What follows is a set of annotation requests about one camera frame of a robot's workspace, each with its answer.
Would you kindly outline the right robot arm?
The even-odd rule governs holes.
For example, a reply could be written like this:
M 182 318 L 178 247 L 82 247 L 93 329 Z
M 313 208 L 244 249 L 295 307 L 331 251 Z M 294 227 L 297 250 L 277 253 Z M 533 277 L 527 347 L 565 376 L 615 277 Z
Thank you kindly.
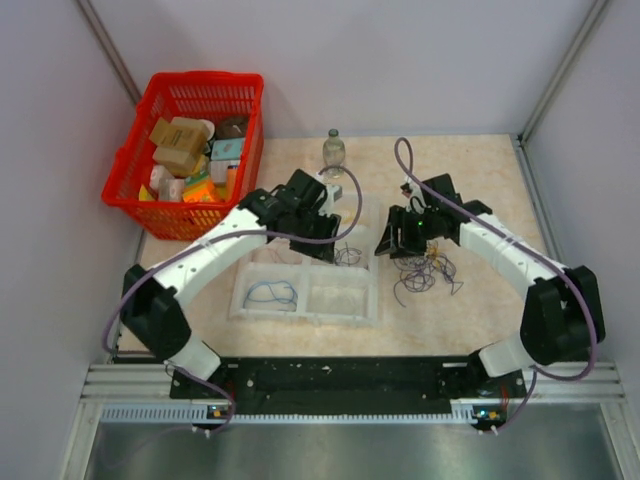
M 401 191 L 408 202 L 390 207 L 376 255 L 415 257 L 429 241 L 449 239 L 487 261 L 524 301 L 519 330 L 470 355 L 466 380 L 474 393 L 490 395 L 503 375 L 588 353 L 605 339 L 598 282 L 588 267 L 542 255 L 483 202 L 463 201 L 447 174 L 422 185 L 406 180 Z

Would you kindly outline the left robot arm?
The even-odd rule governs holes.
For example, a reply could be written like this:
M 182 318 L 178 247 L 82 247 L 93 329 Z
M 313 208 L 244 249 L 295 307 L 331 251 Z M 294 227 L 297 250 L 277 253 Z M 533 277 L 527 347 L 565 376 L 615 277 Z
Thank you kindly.
M 247 194 L 212 230 L 150 269 L 125 275 L 120 320 L 156 359 L 192 376 L 205 396 L 226 387 L 220 356 L 190 327 L 184 309 L 213 279 L 275 238 L 303 256 L 332 262 L 341 218 L 338 185 L 296 170 L 285 183 Z

